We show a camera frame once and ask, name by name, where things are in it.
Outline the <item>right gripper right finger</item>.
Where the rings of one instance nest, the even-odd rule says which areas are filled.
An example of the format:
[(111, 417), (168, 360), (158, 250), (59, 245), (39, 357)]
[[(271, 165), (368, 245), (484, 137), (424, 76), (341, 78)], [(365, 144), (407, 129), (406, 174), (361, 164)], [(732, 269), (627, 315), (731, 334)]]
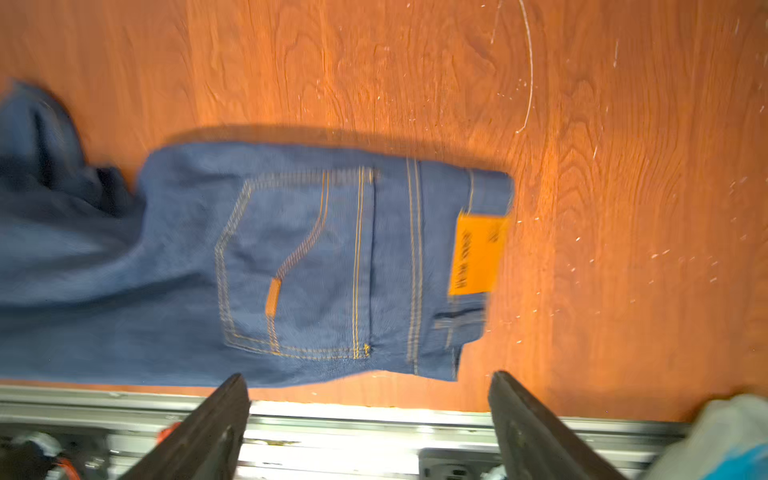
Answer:
[(509, 479), (622, 479), (506, 371), (492, 375), (488, 403)]

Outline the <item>dark blue denim trousers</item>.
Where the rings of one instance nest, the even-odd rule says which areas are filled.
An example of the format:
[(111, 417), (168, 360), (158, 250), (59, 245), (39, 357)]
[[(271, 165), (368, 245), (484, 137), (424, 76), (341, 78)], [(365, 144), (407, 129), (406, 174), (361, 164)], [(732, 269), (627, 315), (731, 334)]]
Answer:
[(177, 144), (135, 189), (62, 106), (1, 103), (1, 375), (256, 388), (383, 370), (453, 381), (485, 330), (502, 172), (364, 151)]

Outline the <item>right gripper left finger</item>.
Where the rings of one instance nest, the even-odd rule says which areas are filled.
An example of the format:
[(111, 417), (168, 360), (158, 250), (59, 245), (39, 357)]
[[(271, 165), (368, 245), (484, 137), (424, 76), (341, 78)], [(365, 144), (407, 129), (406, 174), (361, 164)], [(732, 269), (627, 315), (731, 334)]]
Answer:
[(236, 373), (122, 477), (234, 478), (249, 410), (245, 379)]

